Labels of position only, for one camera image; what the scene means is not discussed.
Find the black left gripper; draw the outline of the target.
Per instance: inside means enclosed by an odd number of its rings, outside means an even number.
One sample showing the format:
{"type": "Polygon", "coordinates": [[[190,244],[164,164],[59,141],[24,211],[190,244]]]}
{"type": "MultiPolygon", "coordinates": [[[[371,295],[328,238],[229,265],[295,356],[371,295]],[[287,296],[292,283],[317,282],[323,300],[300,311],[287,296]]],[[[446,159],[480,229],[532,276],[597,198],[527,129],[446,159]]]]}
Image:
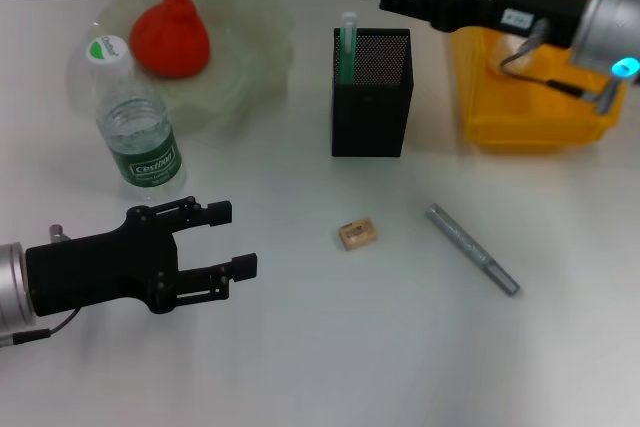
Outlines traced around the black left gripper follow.
{"type": "Polygon", "coordinates": [[[133,207],[124,223],[107,233],[31,247],[25,261],[34,311],[44,317],[132,298],[164,314],[226,300],[232,282],[257,276],[257,255],[178,271],[172,233],[231,222],[229,201],[202,205],[189,196],[152,208],[133,207]]]}

